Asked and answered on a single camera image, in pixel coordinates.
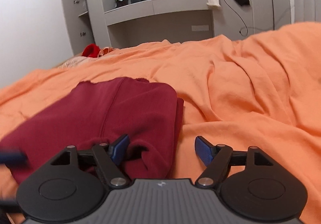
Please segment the grey wardrobe desk unit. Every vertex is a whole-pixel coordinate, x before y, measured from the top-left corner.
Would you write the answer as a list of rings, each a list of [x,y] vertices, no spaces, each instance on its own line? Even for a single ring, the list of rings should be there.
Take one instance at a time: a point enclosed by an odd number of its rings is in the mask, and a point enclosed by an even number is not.
[[[125,48],[144,42],[185,42],[224,35],[241,40],[276,30],[292,21],[291,0],[250,0],[239,6],[219,0],[209,8],[207,0],[86,0],[94,43],[100,47]],[[209,25],[209,31],[192,32],[192,25]]]

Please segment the open grey cabinet door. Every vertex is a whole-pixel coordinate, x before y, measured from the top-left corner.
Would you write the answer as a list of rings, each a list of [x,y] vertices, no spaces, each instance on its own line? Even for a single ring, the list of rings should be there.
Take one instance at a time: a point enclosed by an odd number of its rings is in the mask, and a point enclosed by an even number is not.
[[[81,54],[94,38],[86,0],[61,0],[66,29],[74,55]]]

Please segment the orange bed blanket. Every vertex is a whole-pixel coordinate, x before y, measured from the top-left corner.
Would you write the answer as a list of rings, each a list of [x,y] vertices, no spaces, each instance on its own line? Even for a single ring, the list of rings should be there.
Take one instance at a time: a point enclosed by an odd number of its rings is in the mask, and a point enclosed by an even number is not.
[[[202,171],[193,152],[204,136],[236,150],[255,145],[300,179],[301,215],[320,223],[320,24],[303,22],[241,41],[218,36],[152,42],[73,68],[36,70],[1,89],[1,136],[67,95],[79,82],[117,77],[167,83],[184,100],[173,176]]]

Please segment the pink patterned pillow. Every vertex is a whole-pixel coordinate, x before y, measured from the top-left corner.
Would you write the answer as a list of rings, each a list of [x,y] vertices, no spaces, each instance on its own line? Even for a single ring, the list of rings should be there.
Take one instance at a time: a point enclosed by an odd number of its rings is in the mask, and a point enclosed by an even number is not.
[[[92,61],[96,61],[102,58],[105,58],[107,55],[112,55],[116,50],[119,50],[118,48],[112,48],[112,47],[105,47],[100,49],[100,52],[98,53],[97,57],[85,57],[82,55],[74,56],[63,63],[56,66],[56,68],[71,68],[71,67],[77,67],[85,63],[89,63]]]

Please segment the white wall socket panel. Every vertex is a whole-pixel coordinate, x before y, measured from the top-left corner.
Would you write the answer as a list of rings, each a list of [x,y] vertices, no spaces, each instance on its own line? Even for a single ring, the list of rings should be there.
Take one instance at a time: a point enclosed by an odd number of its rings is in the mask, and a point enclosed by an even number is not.
[[[209,31],[209,25],[192,25],[192,32],[206,32]]]

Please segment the bright red hat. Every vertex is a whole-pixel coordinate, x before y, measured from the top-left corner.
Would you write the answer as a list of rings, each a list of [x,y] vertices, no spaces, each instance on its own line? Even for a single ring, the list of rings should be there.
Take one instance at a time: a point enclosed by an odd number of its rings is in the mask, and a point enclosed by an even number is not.
[[[99,53],[100,53],[100,48],[96,44],[89,44],[84,48],[82,52],[82,57],[87,57],[87,58],[98,58]]]

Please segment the dark red knit sweater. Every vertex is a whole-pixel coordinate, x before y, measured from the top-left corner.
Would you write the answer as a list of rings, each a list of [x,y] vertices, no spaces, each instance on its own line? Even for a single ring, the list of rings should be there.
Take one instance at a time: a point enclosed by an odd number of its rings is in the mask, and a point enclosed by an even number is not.
[[[129,146],[121,168],[131,178],[165,178],[174,162],[183,118],[182,98],[165,83],[128,77],[80,82],[1,140],[1,150],[24,152],[12,166],[21,183],[68,145],[87,150],[123,134]]]

